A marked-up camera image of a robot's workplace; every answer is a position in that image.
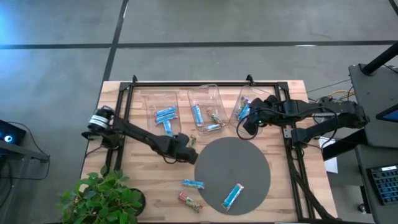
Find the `black metal frame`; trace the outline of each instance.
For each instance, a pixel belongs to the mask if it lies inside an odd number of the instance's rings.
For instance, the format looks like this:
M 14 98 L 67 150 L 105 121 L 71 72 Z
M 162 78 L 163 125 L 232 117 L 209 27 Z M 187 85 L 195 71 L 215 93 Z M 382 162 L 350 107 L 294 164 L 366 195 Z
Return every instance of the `black metal frame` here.
M 157 87 L 157 86 L 200 86 L 200 85 L 207 85 L 207 84 L 217 84 L 218 86 L 244 86 L 244 85 L 251 85 L 251 86 L 269 86 L 273 87 L 275 90 L 275 96 L 279 101 L 282 100 L 281 98 L 281 92 L 285 95 L 286 100 L 290 99 L 290 93 L 289 93 L 289 87 L 287 82 L 254 82 L 253 78 L 251 75 L 248 75 L 246 78 L 246 81 L 243 82 L 138 82 L 137 77 L 133 76 L 133 81 L 132 82 L 122 82 L 120 83 L 119 86 L 119 95 L 118 95 L 118 100 L 116 103 L 116 109 L 115 112 L 117 115 L 120 114 L 121 110 L 121 103 L 123 100 L 123 95 L 124 92 L 128 90 L 128 96 L 127 96 L 127 102 L 126 102 L 126 108 L 124 112 L 124 119 L 129 119 L 129 111 L 131 109 L 131 101 L 132 101 L 132 94 L 133 94 L 133 89 L 135 87 Z M 290 174 L 290 180 L 292 184 L 292 193 L 293 193 L 293 198 L 294 198 L 294 204 L 295 204 L 295 210 L 297 214 L 297 219 L 299 223 L 340 223 L 340 224 L 354 224 L 354 222 L 344 222 L 340 220 L 320 220 L 315 218 L 315 212 L 313 209 L 313 205 L 311 204 L 309 198 L 305 196 L 306 200 L 306 205 L 307 205 L 307 210 L 308 210 L 308 216 L 309 218 L 304 218 L 303 217 L 303 210 L 301 206 L 301 201 L 300 201 L 300 194 L 299 194 L 299 188 L 298 188 L 298 183 L 297 181 L 292 177 L 292 170 L 295 169 L 294 167 L 294 159 L 292 156 L 292 151 L 296 150 L 297 153 L 297 160 L 298 160 L 298 168 L 300 171 L 300 176 L 302 177 L 303 182 L 305 183 L 306 187 L 308 187 L 308 178 L 307 178 L 307 173 L 305 170 L 305 164 L 304 164 L 304 159 L 303 155 L 300 153 L 302 149 L 294 149 L 291 144 L 291 137 L 288 133 L 287 127 L 281 127 L 282 128 L 282 136 L 284 139 L 284 145 L 285 145 L 285 151 L 287 155 L 287 164 L 289 167 L 289 174 Z M 124 150 L 124 136 L 122 137 L 123 144 L 118 148 L 118 156 L 116 158 L 116 163 L 114 166 L 115 170 L 118 170 L 121 168 L 121 163 L 123 159 L 123 150 Z M 114 153 L 114 151 L 109 150 L 107 152 L 106 156 L 106 165 L 108 166 L 108 169 L 110 168 L 111 164 L 111 156 Z

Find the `gray floor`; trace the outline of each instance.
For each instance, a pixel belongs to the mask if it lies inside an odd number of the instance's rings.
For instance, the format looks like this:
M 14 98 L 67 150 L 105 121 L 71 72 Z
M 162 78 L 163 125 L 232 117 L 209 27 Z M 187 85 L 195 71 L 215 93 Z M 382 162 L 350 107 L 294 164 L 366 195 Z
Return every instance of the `gray floor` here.
M 1 44 L 109 44 L 122 0 L 3 0 Z M 398 39 L 398 16 L 387 0 L 130 0 L 120 43 L 223 41 L 354 41 Z M 348 78 L 387 45 L 118 49 L 110 80 L 305 80 L 308 90 Z M 58 195 L 78 180 L 109 49 L 0 50 L 0 119 L 31 128 L 51 155 L 49 176 L 24 180 L 14 223 L 57 222 Z M 348 89 L 345 82 L 309 94 Z M 45 166 L 33 164 L 40 177 Z M 338 214 L 372 222 L 356 211 L 359 188 L 331 177 Z

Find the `gray circular mat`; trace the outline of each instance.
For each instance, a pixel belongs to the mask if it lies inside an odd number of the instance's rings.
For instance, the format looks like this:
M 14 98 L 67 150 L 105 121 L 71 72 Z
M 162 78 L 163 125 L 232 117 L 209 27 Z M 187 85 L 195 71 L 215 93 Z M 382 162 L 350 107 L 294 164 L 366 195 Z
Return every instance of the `gray circular mat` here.
M 215 210 L 228 215 L 242 215 L 257 208 L 271 184 L 268 162 L 251 142 L 221 138 L 209 143 L 195 165 L 195 180 L 205 183 L 200 195 Z M 231 208 L 221 206 L 236 184 L 244 188 Z

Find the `transparent container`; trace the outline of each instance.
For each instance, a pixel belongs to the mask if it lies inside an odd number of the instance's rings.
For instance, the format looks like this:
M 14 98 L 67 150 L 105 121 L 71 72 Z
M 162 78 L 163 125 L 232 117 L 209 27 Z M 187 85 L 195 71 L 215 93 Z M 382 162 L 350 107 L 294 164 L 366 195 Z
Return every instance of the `transparent container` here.
M 192 110 L 193 122 L 199 135 L 216 134 L 223 131 L 224 127 L 228 124 L 228 117 L 225 113 L 217 85 L 203 85 L 189 90 L 188 98 Z M 198 112 L 201 114 L 202 122 L 198 122 L 197 116 L 195 116 Z
M 241 115 L 241 107 L 245 104 L 250 105 L 250 102 L 256 98 L 260 98 L 261 100 L 267 99 L 267 97 L 271 95 L 270 93 L 264 91 L 264 90 L 259 90 L 257 88 L 251 87 L 251 86 L 243 86 L 241 89 L 241 93 L 238 96 L 238 99 L 236 100 L 235 107 L 232 110 L 232 114 L 229 117 L 229 123 L 230 123 L 230 128 L 233 127 L 232 131 L 236 133 L 236 127 L 239 124 L 239 115 Z M 243 128 L 243 124 L 246 121 L 244 119 L 242 123 L 239 125 L 239 135 L 242 136 L 243 138 L 250 138 L 251 135 Z M 262 132 L 262 128 L 258 129 L 257 134 L 260 134 Z
M 175 108 L 177 118 L 170 119 L 171 131 L 173 134 L 181 132 L 180 112 L 178 110 L 177 94 L 174 92 L 154 93 L 145 97 L 147 107 L 148 131 L 156 135 L 166 135 L 163 123 L 156 124 L 156 112 L 168 108 Z

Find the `wooden tabletop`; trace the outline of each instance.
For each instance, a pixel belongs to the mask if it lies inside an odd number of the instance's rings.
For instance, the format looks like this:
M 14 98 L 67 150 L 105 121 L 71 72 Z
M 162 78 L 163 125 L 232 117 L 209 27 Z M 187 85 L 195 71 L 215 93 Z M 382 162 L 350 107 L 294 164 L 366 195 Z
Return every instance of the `wooden tabletop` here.
M 289 84 L 291 99 L 307 101 L 307 94 L 303 81 L 286 82 Z M 120 82 L 104 82 L 98 107 L 108 105 L 115 108 L 119 84 Z M 271 94 L 274 93 L 273 87 L 258 88 Z M 222 133 L 214 136 L 199 136 L 197 134 L 188 101 L 187 91 L 189 89 L 189 87 L 135 87 L 129 114 L 130 122 L 146 129 L 147 119 L 144 97 L 152 93 L 174 91 L 178 96 L 182 133 L 187 136 L 194 134 L 197 137 L 197 143 L 194 147 L 197 153 L 200 153 L 209 142 L 215 139 L 228 136 L 236 137 L 236 133 L 228 128 Z M 220 95 L 228 116 L 232 113 L 240 89 L 240 87 L 220 87 Z M 124 111 L 124 105 L 125 103 L 122 104 L 121 111 Z M 305 119 L 297 123 L 297 125 L 304 128 L 312 126 L 313 121 L 312 119 Z M 251 140 L 267 158 L 269 167 L 271 168 L 271 186 L 266 199 L 260 206 L 247 214 L 238 216 L 225 215 L 217 212 L 207 205 L 196 189 L 181 186 L 183 179 L 194 179 L 193 165 L 181 163 L 173 165 L 166 164 L 163 158 L 154 153 L 149 146 L 135 139 L 126 139 L 122 169 L 124 173 L 131 178 L 127 185 L 142 190 L 147 200 L 145 210 L 138 217 L 141 222 L 297 221 L 280 127 L 267 126 L 263 129 L 261 134 Z M 88 151 L 95 149 L 99 144 L 99 141 L 91 142 L 88 146 Z M 99 172 L 104 165 L 105 157 L 105 149 L 100 149 L 91 153 L 85 159 L 81 178 L 86 178 L 87 173 Z M 304 161 L 312 192 L 326 210 L 336 217 L 337 212 L 320 150 L 315 147 L 306 148 Z M 204 206 L 201 213 L 196 214 L 181 201 L 177 200 L 178 193 L 181 190 Z M 306 215 L 307 210 L 302 191 L 300 191 L 300 198 L 305 217 L 308 217 L 308 215 Z

